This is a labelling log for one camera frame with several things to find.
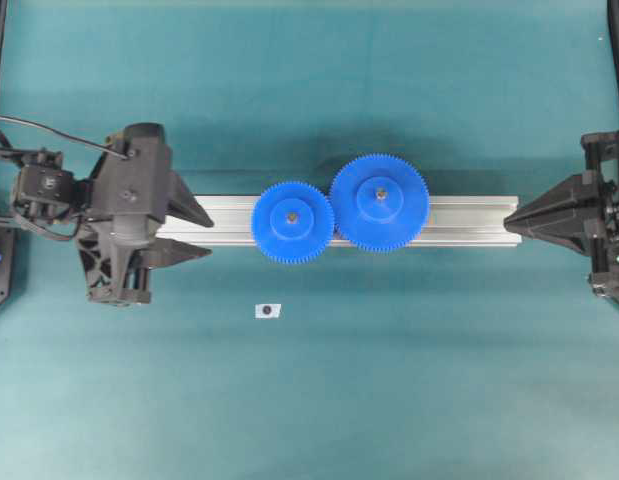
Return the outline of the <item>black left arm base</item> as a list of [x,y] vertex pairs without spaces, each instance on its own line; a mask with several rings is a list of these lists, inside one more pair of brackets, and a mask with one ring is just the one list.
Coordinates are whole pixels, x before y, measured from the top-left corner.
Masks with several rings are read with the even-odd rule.
[[0,227],[0,306],[9,298],[12,285],[16,233]]

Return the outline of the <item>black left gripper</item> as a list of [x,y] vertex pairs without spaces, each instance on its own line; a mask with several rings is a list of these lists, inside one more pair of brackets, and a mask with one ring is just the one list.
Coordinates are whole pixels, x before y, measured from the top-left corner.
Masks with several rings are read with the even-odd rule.
[[[211,228],[213,220],[196,200],[181,176],[171,171],[167,215]],[[87,287],[87,298],[112,306],[148,304],[150,270],[166,268],[212,254],[212,250],[174,239],[157,238],[149,247],[124,246],[114,241],[112,223],[83,223],[77,248]]]

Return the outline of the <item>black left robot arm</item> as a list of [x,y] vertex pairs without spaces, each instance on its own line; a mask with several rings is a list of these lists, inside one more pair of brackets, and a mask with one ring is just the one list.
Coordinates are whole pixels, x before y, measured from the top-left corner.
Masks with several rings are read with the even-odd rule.
[[77,179],[63,155],[0,146],[19,172],[10,197],[20,228],[75,244],[87,297],[115,306],[147,304],[150,274],[210,255],[210,250],[160,238],[170,217],[211,228],[213,220],[172,168],[165,130],[137,123],[110,135],[90,175]]

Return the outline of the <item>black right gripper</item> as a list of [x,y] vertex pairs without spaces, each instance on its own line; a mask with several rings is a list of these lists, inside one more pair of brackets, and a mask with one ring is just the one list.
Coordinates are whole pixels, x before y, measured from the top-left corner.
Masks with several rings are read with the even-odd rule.
[[587,170],[504,220],[510,233],[591,258],[591,289],[619,310],[619,130],[582,137]]

